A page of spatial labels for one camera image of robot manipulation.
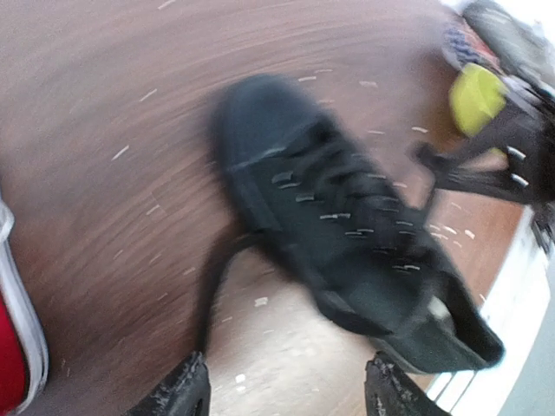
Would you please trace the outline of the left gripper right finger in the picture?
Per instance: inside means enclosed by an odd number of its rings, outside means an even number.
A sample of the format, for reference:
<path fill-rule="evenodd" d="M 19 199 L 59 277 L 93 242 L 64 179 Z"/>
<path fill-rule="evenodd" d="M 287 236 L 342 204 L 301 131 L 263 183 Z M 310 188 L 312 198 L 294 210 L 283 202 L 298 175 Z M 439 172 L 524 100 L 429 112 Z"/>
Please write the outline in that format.
<path fill-rule="evenodd" d="M 365 367 L 368 416 L 450 416 L 438 407 L 385 353 L 376 353 Z"/>

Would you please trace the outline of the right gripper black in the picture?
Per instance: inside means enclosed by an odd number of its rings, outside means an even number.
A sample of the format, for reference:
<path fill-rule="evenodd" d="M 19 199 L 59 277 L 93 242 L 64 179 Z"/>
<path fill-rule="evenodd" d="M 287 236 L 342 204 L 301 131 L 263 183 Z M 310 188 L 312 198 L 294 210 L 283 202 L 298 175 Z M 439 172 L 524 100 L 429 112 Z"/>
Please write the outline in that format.
<path fill-rule="evenodd" d="M 554 251 L 554 94 L 507 77 L 505 126 L 488 125 L 455 149 L 427 142 L 411 150 L 414 161 L 434 173 L 435 187 L 530 205 L 539 246 Z"/>

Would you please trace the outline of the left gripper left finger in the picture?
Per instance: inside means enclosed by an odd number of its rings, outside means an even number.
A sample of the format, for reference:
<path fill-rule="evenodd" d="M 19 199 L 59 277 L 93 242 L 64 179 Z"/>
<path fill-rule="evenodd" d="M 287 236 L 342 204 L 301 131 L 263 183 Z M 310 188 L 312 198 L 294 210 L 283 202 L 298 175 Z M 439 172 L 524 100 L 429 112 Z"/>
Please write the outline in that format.
<path fill-rule="evenodd" d="M 126 416 L 208 416 L 212 389 L 208 367 L 201 352 L 180 362 Z"/>

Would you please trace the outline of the upturned shoe orange sole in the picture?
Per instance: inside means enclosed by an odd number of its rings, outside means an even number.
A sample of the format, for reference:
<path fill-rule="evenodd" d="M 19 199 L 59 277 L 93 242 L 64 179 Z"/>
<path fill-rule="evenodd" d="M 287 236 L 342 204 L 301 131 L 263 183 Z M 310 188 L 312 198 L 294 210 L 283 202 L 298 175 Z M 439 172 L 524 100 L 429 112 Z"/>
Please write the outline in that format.
<path fill-rule="evenodd" d="M 334 117 L 294 81 L 247 77 L 215 107 L 217 166 L 244 226 L 206 261 L 197 347 L 233 258 L 253 246 L 280 263 L 328 320 L 369 340 L 410 373 L 479 364 L 480 321 L 459 271 Z"/>

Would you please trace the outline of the red canvas sneaker white laces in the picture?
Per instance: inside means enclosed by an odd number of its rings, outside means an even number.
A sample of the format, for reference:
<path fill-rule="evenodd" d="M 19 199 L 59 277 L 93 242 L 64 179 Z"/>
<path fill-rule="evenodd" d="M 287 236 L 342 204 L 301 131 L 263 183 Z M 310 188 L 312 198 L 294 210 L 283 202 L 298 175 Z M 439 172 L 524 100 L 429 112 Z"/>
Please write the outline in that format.
<path fill-rule="evenodd" d="M 49 375 L 42 325 L 24 287 L 9 236 L 15 223 L 1 203 L 1 414 L 18 415 L 40 394 Z"/>

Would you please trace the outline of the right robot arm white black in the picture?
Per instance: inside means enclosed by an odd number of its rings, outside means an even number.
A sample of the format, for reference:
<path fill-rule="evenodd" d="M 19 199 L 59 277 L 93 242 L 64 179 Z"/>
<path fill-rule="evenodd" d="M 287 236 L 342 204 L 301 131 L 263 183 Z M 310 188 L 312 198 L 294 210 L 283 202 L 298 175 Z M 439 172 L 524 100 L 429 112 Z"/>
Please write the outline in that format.
<path fill-rule="evenodd" d="M 460 72 L 449 103 L 467 137 L 415 159 L 439 189 L 497 198 L 534 211 L 538 245 L 554 245 L 554 67 L 552 44 L 495 1 L 468 1 L 444 32 L 446 60 Z"/>

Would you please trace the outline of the lime green bowl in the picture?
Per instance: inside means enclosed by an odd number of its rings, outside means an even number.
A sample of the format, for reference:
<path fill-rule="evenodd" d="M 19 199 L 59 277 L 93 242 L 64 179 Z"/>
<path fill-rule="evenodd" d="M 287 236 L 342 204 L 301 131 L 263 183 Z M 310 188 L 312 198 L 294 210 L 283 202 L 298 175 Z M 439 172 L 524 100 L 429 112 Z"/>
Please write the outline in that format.
<path fill-rule="evenodd" d="M 475 137 L 504 108 L 508 87 L 492 71 L 465 65 L 449 90 L 454 124 L 467 138 Z"/>

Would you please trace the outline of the red patterned bowl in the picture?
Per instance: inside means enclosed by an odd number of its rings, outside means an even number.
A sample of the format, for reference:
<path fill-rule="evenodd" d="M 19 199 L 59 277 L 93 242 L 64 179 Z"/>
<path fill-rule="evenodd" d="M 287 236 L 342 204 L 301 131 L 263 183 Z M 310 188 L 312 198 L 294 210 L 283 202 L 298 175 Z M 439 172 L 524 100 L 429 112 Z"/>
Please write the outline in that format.
<path fill-rule="evenodd" d="M 500 59 L 461 18 L 446 23 L 442 33 L 441 52 L 447 63 L 459 72 L 469 63 L 494 73 L 502 72 Z"/>

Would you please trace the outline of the front aluminium rail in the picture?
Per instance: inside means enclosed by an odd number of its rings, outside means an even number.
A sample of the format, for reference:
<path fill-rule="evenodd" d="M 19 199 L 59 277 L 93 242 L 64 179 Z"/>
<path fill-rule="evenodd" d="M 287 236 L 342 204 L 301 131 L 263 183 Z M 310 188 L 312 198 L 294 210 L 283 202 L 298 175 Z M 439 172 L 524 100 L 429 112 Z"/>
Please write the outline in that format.
<path fill-rule="evenodd" d="M 493 338 L 479 341 L 479 364 L 438 375 L 426 391 L 451 415 L 500 415 L 522 375 L 554 300 L 549 271 L 553 250 L 537 241 L 526 207 L 490 289 L 479 306 Z"/>

